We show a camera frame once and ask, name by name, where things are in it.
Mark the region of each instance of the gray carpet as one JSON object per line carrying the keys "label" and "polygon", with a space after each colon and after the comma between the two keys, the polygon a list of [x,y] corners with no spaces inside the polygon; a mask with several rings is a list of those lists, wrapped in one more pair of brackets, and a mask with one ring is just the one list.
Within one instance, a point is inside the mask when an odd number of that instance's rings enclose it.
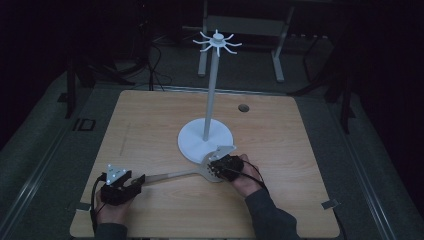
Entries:
{"label": "gray carpet", "polygon": [[[222,56],[217,88],[284,94],[308,84],[302,66],[302,49],[308,41],[292,39],[282,56],[285,83],[276,83],[268,51],[240,49],[238,55]],[[165,85],[172,77],[173,87],[205,88],[208,77],[198,78],[198,48],[192,45],[160,46],[162,57],[157,67]],[[152,62],[158,52],[152,50]],[[145,90],[148,72],[130,78],[135,89]],[[65,120],[65,105],[56,99],[64,91],[64,76],[56,80],[40,100],[27,121],[1,152],[2,182],[0,214],[4,219],[21,187],[46,153],[49,167],[28,208],[11,231],[10,239],[69,239],[69,227],[97,151],[106,131],[119,93],[128,87],[99,81],[94,90],[78,89],[78,109],[73,119]],[[327,104],[325,88],[297,97],[313,151],[330,198],[341,205],[335,208],[346,237],[337,239],[385,239],[378,229],[370,202],[355,168],[363,166],[396,239],[424,239],[424,223],[408,198],[378,135],[363,112],[359,99],[352,100],[356,118],[350,119],[350,135],[338,124],[340,104]],[[72,131],[76,118],[95,119],[92,132]],[[53,150],[57,139],[61,141]]]}

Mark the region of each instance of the person's left hand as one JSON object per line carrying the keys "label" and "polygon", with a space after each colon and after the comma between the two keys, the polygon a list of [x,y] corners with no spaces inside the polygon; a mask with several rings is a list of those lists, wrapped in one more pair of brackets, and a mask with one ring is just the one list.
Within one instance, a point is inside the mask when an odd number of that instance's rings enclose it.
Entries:
{"label": "person's left hand", "polygon": [[126,203],[113,206],[109,204],[105,204],[101,200],[100,190],[96,193],[96,218],[97,223],[117,223],[125,225],[125,217],[127,215],[128,209],[130,208],[131,203],[134,198],[128,200]]}

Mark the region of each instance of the dark sleeve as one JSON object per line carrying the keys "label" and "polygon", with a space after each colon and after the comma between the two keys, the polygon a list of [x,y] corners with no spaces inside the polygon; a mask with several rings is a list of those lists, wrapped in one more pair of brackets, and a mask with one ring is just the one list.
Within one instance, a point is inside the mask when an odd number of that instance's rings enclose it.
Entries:
{"label": "dark sleeve", "polygon": [[257,239],[300,239],[296,232],[296,218],[278,209],[265,189],[247,196],[245,202]]}
{"label": "dark sleeve", "polygon": [[125,240],[127,227],[116,223],[102,223],[97,226],[95,240]]}

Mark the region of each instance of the wooden tabletop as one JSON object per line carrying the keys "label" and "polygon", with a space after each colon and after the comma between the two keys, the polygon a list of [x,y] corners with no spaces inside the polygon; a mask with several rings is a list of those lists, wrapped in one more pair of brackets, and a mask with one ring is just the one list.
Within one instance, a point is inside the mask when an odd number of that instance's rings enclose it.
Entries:
{"label": "wooden tabletop", "polygon": [[[181,128],[205,117],[205,93],[123,91],[87,181],[89,203],[95,179],[107,164],[133,177],[193,169],[178,149]],[[250,110],[241,112],[240,104]],[[237,150],[258,165],[277,207],[297,219],[304,238],[339,235],[332,209],[296,102],[291,97],[216,94],[213,118],[232,132]],[[254,238],[244,199],[226,182],[200,175],[143,186],[131,205],[129,237]],[[93,236],[88,212],[77,211],[74,237]]]}

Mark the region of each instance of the floor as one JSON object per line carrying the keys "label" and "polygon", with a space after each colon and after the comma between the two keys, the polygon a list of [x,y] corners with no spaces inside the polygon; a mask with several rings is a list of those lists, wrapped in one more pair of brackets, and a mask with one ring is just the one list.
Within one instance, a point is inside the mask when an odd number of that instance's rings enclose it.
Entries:
{"label": "floor", "polygon": [[[175,46],[158,39],[152,49],[158,91],[204,91],[208,76],[197,76],[199,48],[191,39]],[[306,86],[303,54],[311,40],[288,39],[281,56],[284,83],[274,78],[269,49],[233,49],[237,55],[220,59],[217,89],[285,95]],[[319,69],[331,49],[325,39],[308,56]],[[127,62],[119,62],[125,67]],[[129,76],[135,86],[124,87],[99,79],[94,89],[78,88],[72,118],[57,102],[66,91],[66,74],[52,83],[26,122],[1,152],[0,216],[2,239],[72,239],[69,227],[76,204],[96,158],[119,93],[147,90],[149,72]],[[408,198],[390,158],[354,96],[346,135],[338,118],[340,103],[323,99],[326,88],[296,97],[342,234],[336,239],[424,239],[424,223]],[[75,131],[77,119],[95,119],[94,131]]]}

